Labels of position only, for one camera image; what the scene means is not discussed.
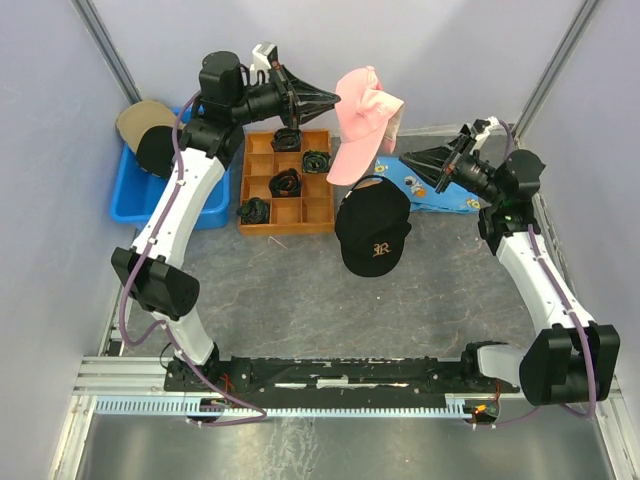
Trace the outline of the blue astronaut print cloth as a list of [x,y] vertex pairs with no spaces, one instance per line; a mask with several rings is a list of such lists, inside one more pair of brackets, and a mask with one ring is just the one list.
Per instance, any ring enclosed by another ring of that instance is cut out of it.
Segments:
[[477,213],[479,198],[456,184],[450,184],[442,193],[436,193],[397,157],[378,156],[374,172],[393,182],[409,199],[411,212]]

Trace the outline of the pink cap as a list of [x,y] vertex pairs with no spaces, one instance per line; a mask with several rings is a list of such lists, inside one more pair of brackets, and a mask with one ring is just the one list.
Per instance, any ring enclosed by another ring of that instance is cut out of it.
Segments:
[[386,92],[372,66],[357,68],[336,84],[340,146],[327,174],[332,185],[353,185],[379,152],[391,154],[405,103]]

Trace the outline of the black cap gold letter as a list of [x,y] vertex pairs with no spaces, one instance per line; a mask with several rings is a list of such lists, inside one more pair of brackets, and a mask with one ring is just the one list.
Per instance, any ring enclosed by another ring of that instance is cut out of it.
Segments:
[[366,175],[361,179],[373,177],[382,182],[364,189],[351,188],[340,203],[335,221],[344,265],[364,278],[381,277],[396,267],[412,229],[407,196],[384,176]]

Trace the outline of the wooden hat stand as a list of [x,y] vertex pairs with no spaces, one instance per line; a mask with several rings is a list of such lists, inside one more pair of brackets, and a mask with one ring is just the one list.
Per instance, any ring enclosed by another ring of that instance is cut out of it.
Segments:
[[361,179],[354,187],[354,190],[368,188],[374,185],[377,185],[382,182],[381,178],[373,177],[367,179]]

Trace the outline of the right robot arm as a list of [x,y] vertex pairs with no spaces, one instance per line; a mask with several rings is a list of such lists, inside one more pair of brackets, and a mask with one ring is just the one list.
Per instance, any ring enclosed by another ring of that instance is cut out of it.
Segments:
[[[529,150],[515,149],[494,167],[480,158],[478,142],[473,134],[461,134],[446,145],[399,157],[436,192],[455,184],[484,201],[480,236],[511,276],[534,324],[536,337],[526,350],[504,343],[476,346],[475,357],[458,368],[460,382],[481,391],[503,380],[520,388],[534,407],[560,405],[590,418],[609,395],[620,336],[580,304],[548,253],[533,202],[544,163]],[[579,413],[579,404],[585,411]]]

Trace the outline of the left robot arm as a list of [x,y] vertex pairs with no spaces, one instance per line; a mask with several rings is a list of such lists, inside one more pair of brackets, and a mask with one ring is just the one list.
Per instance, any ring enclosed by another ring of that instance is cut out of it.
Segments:
[[118,321],[126,346],[137,344],[126,331],[127,303],[134,300],[188,364],[191,383],[201,390],[219,383],[221,366],[210,359],[216,345],[196,309],[200,284],[182,269],[198,217],[243,143],[245,126],[279,118],[284,126],[298,128],[339,100],[292,74],[273,44],[258,45],[251,67],[229,51],[203,59],[199,90],[181,110],[190,119],[184,129],[171,130],[174,166],[167,186],[132,245],[116,248],[111,257],[122,284]]

